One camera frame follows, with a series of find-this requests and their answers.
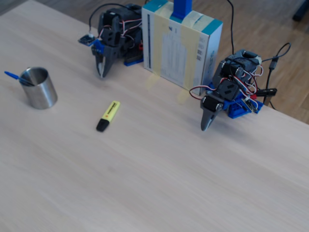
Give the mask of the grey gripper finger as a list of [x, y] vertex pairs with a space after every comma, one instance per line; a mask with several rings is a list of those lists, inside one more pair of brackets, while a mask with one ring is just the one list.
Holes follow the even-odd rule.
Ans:
[[115, 61], [113, 52], [103, 55], [101, 77], [105, 78]]
[[95, 46], [91, 47], [92, 54], [95, 56], [96, 59], [96, 68], [99, 73], [99, 75], [103, 75], [104, 73], [104, 62], [103, 58], [104, 56], [99, 52], [99, 50], [96, 49]]

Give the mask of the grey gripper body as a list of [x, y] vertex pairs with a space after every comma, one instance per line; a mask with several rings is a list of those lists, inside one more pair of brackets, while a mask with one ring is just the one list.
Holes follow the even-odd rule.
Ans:
[[103, 56], [106, 58], [119, 58], [121, 56], [121, 51], [126, 42], [125, 38], [116, 39], [106, 39], [104, 40], [104, 52]]

